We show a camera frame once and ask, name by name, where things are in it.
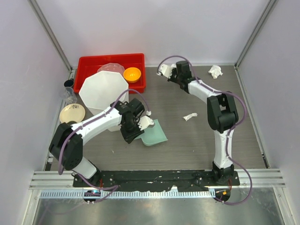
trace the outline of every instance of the wall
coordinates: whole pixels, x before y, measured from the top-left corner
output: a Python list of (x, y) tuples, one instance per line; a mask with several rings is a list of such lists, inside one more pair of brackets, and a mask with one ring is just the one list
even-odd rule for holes
[(0, 218), (15, 225), (45, 164), (68, 72), (27, 1), (3, 2), (0, 21)]
[(300, 212), (300, 1), (280, 0), (240, 67), (267, 159)]
[(73, 66), (81, 56), (173, 54), (235, 63), (268, 0), (38, 0)]

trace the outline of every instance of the red plastic container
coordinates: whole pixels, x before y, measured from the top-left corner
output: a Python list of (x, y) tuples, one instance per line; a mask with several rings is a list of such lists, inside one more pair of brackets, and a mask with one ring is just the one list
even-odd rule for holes
[(78, 93), (87, 77), (94, 75), (101, 66), (110, 62), (119, 63), (125, 69), (129, 67), (139, 68), (142, 73), (141, 78), (135, 83), (129, 83), (129, 88), (137, 90), (140, 93), (144, 92), (146, 87), (146, 73), (143, 53), (81, 57), (78, 63), (74, 92)]

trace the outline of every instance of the crumpled white paper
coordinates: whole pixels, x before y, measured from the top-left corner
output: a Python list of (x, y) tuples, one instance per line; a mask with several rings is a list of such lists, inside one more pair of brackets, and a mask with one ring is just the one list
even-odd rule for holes
[(192, 117), (194, 117), (194, 116), (198, 116), (198, 114), (197, 114), (197, 113), (192, 113), (192, 114), (189, 114), (189, 115), (187, 115), (187, 116), (184, 116), (183, 118), (184, 118), (186, 121), (188, 121), (190, 118), (192, 118)]
[(217, 79), (218, 76), (223, 74), (221, 72), (221, 67), (219, 67), (217, 65), (213, 65), (208, 72), (211, 74), (212, 78), (214, 78), (214, 79)]

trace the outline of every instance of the robotic arm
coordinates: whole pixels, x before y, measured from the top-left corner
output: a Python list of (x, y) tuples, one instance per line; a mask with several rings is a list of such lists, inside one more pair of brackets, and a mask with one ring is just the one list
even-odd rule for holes
[[(66, 170), (73, 170), (80, 173), (94, 186), (99, 185), (101, 172), (90, 161), (83, 157), (83, 146), (90, 139), (113, 126), (120, 125), (122, 136), (127, 143), (131, 143), (137, 136), (144, 133), (145, 128), (154, 126), (153, 120), (149, 117), (149, 112), (147, 112), (146, 116), (141, 117), (145, 108), (136, 98), (129, 103), (118, 101), (110, 113), (106, 115), (106, 112), (110, 110), (111, 107), (108, 107), (100, 114), (83, 122), (76, 124), (60, 124), (49, 147), (49, 151), (58, 160), (62, 145), (66, 138), (73, 131), (81, 128), (68, 141), (63, 152), (61, 164)], [(95, 120), (101, 115), (104, 116), (99, 120)]]
[[(187, 61), (179, 61), (171, 66), (162, 64), (158, 71), (159, 75), (168, 78), (169, 82), (179, 84), (186, 93), (197, 96), (207, 104), (208, 123), (215, 133), (216, 154), (212, 163), (214, 180), (219, 183), (227, 182), (233, 176), (234, 166), (226, 154), (226, 140), (229, 130), (239, 120), (233, 97), (220, 94), (219, 91), (206, 85), (203, 81), (197, 81), (192, 76)], [(232, 135), (233, 130), (228, 136), (227, 153), (230, 157)]]

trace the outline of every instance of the yellow bowl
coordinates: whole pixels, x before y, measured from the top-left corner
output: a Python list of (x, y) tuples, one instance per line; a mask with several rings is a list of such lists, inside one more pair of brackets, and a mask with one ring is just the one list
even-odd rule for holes
[(141, 74), (142, 73), (138, 68), (130, 67), (125, 69), (123, 76), (128, 83), (135, 83), (140, 79)]

